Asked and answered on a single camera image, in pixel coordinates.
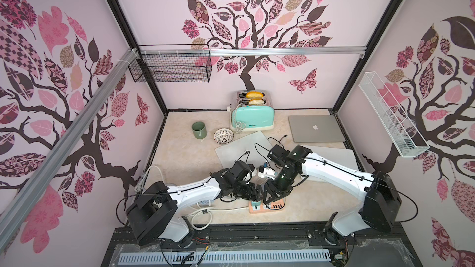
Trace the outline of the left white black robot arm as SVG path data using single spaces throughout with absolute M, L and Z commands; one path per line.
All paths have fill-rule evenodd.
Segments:
M 194 228 L 184 210 L 202 201 L 228 195 L 260 201 L 261 185 L 251 182 L 254 166 L 239 160 L 231 168 L 221 169 L 199 182 L 166 186 L 159 181 L 140 194 L 126 210 L 126 216 L 139 246 L 159 239 L 188 243 Z

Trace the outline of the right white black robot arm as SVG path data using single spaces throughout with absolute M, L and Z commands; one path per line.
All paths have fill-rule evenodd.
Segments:
M 264 185 L 265 203 L 287 197 L 296 186 L 294 180 L 300 174 L 304 178 L 321 179 L 359 200 L 359 204 L 353 208 L 331 215 L 322 231 L 328 244 L 338 245 L 342 238 L 365 229 L 381 233 L 392 231 L 402 199 L 388 174 L 354 170 L 300 145 L 292 151 L 275 145 L 267 157 L 280 168 L 280 172 Z

